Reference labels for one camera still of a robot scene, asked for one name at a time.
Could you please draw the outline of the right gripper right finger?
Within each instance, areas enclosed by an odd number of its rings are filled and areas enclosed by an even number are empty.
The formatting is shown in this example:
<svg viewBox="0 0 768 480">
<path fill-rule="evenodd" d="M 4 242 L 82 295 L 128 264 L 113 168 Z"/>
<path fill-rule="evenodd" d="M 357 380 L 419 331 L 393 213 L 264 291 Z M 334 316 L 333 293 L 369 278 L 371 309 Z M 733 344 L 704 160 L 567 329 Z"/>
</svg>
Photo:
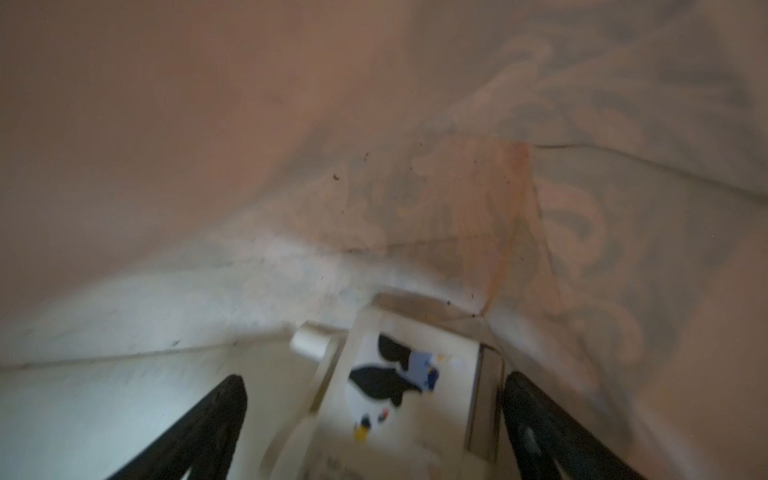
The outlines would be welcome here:
<svg viewBox="0 0 768 480">
<path fill-rule="evenodd" d="M 522 479 L 642 477 L 519 371 L 506 377 L 502 411 Z"/>
</svg>

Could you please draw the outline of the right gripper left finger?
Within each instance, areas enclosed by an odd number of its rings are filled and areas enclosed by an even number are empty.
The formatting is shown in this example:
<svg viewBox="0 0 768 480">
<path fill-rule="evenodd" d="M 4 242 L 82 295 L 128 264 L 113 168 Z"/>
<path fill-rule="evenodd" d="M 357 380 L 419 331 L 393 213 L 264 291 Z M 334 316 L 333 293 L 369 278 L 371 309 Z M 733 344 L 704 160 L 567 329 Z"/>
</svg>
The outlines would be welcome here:
<svg viewBox="0 0 768 480">
<path fill-rule="evenodd" d="M 225 479 L 248 404 L 244 380 L 230 375 L 113 479 Z"/>
</svg>

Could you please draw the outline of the white penguin pencil sharpener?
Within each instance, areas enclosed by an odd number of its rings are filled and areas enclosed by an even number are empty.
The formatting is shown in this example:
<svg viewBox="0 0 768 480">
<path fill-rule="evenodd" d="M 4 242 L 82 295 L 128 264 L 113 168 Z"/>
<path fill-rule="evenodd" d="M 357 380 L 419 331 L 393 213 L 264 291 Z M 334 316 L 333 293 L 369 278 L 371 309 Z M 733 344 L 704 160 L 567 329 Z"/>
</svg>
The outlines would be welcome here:
<svg viewBox="0 0 768 480">
<path fill-rule="evenodd" d="M 493 477 L 505 365 L 491 345 L 372 305 L 347 331 L 303 324 L 290 347 L 317 369 L 263 478 Z"/>
</svg>

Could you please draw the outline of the cream tote bag green handles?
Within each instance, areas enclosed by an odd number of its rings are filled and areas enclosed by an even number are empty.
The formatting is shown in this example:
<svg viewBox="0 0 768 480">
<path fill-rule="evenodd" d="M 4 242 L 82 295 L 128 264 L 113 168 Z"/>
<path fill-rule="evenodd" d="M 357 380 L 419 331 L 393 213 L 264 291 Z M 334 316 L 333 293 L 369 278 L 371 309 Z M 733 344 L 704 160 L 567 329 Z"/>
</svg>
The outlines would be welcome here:
<svg viewBox="0 0 768 480">
<path fill-rule="evenodd" d="M 767 475 L 763 1 L 5 1 L 1 475 L 101 479 L 229 374 L 253 479 L 369 307 L 651 479 Z"/>
</svg>

